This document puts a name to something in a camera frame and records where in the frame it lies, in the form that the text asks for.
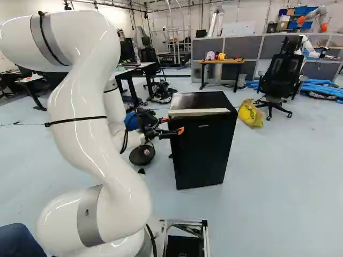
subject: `gray floor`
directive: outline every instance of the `gray floor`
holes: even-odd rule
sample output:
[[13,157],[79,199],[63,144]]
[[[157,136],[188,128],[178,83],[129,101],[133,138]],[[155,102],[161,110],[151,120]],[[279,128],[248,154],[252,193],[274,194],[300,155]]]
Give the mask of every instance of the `gray floor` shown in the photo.
[[[148,95],[141,86],[144,80],[134,80],[142,98]],[[200,86],[190,78],[168,81],[180,92]],[[234,106],[261,96],[251,89],[236,94],[222,86],[205,90],[223,90]],[[1,106],[0,123],[46,122],[47,114],[32,106],[29,97]],[[153,215],[208,219],[213,257],[342,256],[343,105],[298,96],[285,108],[294,112],[292,119],[275,110],[260,130],[237,121],[225,181],[218,186],[177,191],[169,141],[156,140],[156,157],[146,169]],[[34,233],[49,200],[97,183],[63,160],[44,126],[2,126],[0,137],[0,225],[23,222]]]

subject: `black round base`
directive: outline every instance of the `black round base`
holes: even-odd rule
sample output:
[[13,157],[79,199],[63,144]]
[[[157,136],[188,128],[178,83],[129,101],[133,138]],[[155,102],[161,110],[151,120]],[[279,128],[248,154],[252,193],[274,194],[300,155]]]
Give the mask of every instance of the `black round base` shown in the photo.
[[155,148],[150,145],[136,147],[130,153],[129,160],[132,164],[144,166],[151,162],[156,154]]

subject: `cubicle partition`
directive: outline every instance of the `cubicle partition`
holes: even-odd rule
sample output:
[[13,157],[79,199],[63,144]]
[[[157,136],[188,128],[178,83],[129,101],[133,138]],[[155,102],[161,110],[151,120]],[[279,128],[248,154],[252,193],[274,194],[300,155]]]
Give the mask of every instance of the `cubicle partition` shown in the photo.
[[[258,71],[266,71],[274,54],[278,54],[285,36],[289,38],[305,34],[314,48],[330,47],[329,55],[343,57],[343,35],[333,33],[288,33],[263,34],[251,36],[216,37],[213,39],[194,39],[192,42],[192,82],[201,82],[201,65],[197,62],[205,58],[208,51],[224,52],[227,57],[244,57],[241,74],[246,80],[258,79]],[[335,80],[343,65],[342,59],[318,61],[308,58],[303,73],[311,79]],[[207,66],[205,77],[209,82],[226,83],[235,79],[235,67],[220,64],[214,68]]]

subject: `chair base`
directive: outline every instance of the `chair base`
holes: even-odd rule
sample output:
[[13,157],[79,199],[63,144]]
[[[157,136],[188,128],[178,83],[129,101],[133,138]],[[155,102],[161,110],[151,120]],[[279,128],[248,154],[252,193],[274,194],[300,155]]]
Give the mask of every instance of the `chair base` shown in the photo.
[[272,103],[272,102],[257,100],[255,103],[258,104],[255,106],[256,108],[268,107],[269,116],[266,118],[266,120],[270,120],[272,118],[272,108],[275,108],[275,109],[278,109],[282,112],[287,113],[287,118],[291,118],[293,115],[293,112],[282,108],[282,101],[279,103]]

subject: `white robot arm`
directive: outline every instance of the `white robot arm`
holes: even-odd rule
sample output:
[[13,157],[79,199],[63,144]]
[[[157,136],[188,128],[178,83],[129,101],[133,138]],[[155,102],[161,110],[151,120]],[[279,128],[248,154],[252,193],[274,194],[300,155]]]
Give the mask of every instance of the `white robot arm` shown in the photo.
[[[104,95],[114,89],[107,82],[120,57],[116,28],[94,11],[40,13],[2,23],[0,48],[20,66],[69,72],[48,100],[49,125],[63,157],[101,183],[50,202],[38,221],[39,242],[59,257],[135,256],[152,201],[118,152],[125,115],[119,90]],[[143,137],[132,135],[131,144],[140,144]]]
[[300,48],[298,50],[294,51],[294,53],[296,55],[302,55],[304,49],[306,49],[309,52],[309,55],[308,55],[309,57],[320,58],[320,59],[322,59],[322,58],[338,59],[339,58],[337,56],[327,55],[326,51],[329,48],[323,48],[321,50],[321,52],[316,52],[315,49],[313,48],[311,42],[307,38],[307,36],[306,35],[300,35],[300,36],[302,36],[301,46],[300,46]]

